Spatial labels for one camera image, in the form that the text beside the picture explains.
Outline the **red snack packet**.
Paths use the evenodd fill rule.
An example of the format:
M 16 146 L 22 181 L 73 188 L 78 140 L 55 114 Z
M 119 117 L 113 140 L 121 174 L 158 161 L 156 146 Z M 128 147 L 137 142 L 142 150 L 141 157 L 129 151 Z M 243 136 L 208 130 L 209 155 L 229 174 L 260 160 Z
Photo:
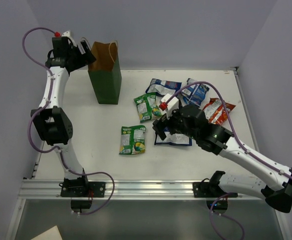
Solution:
M 210 98 L 210 101 L 204 106 L 203 111 L 209 123 L 222 125 L 228 116 L 219 98 Z

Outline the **dark blue pretzel packet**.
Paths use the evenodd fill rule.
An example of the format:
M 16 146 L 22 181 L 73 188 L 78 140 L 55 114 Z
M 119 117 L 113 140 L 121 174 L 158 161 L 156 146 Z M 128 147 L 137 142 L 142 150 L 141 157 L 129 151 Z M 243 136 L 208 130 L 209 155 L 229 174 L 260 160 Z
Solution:
M 206 97 L 209 87 L 203 83 L 191 85 L 181 91 L 181 96 L 185 104 L 201 106 L 202 101 Z

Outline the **green paper bag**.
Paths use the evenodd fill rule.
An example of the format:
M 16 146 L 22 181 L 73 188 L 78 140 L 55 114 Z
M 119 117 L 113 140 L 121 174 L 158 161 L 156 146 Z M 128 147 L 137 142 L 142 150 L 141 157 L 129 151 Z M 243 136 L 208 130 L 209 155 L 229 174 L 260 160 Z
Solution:
M 88 75 L 98 103 L 118 104 L 122 83 L 118 41 L 94 42 L 90 52 L 96 60 L 88 65 Z

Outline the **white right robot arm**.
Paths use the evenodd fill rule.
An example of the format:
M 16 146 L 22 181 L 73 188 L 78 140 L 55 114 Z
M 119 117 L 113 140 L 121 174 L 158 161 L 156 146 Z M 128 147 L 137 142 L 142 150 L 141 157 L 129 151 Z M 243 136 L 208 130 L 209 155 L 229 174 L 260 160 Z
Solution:
M 272 208 L 289 213 L 292 209 L 292 167 L 282 165 L 244 144 L 230 130 L 209 123 L 198 107 L 168 106 L 161 103 L 164 115 L 153 122 L 155 133 L 164 140 L 170 134 L 193 139 L 204 151 L 226 158 L 253 176 L 238 176 L 216 171 L 208 190 L 213 196 L 244 194 L 265 200 Z

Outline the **dark blue cookie packet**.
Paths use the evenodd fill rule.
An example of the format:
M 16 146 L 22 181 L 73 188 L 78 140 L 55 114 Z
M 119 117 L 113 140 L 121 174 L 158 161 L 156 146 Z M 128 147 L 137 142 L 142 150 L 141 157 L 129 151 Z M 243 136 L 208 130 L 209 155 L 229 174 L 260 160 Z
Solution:
M 170 146 L 179 146 L 179 147 L 190 147 L 192 146 L 192 139 L 180 134 L 170 134 L 168 128 L 164 128 L 164 133 L 166 135 L 166 138 L 162 140 L 158 134 L 155 134 L 155 141 L 154 145 L 170 145 Z

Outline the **dark blue snack packet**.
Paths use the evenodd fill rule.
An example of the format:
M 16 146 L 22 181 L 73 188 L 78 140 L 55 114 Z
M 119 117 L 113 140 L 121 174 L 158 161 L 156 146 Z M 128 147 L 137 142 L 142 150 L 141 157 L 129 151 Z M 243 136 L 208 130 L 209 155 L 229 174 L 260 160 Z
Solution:
M 150 81 L 149 86 L 147 87 L 145 93 L 155 93 L 156 96 L 164 97 L 166 94 L 173 95 L 177 92 L 182 86 L 181 82 L 176 81 L 167 81 L 153 78 Z

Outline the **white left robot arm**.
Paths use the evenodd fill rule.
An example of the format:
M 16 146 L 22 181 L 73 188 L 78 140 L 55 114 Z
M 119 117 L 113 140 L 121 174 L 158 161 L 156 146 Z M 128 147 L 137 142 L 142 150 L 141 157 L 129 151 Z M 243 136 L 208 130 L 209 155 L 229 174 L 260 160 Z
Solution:
M 66 83 L 71 72 L 96 61 L 88 44 L 77 45 L 71 36 L 58 34 L 52 38 L 53 49 L 48 52 L 44 67 L 47 82 L 41 103 L 31 111 L 29 126 L 35 126 L 40 139 L 56 152 L 64 170 L 66 180 L 76 180 L 72 190 L 78 196 L 85 196 L 90 184 L 79 178 L 86 177 L 71 142 L 73 125 L 62 108 Z

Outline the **green snack packet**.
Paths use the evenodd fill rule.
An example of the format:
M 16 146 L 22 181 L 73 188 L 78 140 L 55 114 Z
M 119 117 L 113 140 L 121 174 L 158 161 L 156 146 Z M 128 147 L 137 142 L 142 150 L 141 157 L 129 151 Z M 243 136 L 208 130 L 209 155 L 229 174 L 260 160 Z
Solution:
M 136 97 L 134 103 L 137 107 L 140 123 L 158 119 L 163 115 L 157 105 L 156 94 L 154 92 Z
M 122 126 L 120 155 L 137 155 L 145 153 L 145 133 L 144 125 Z

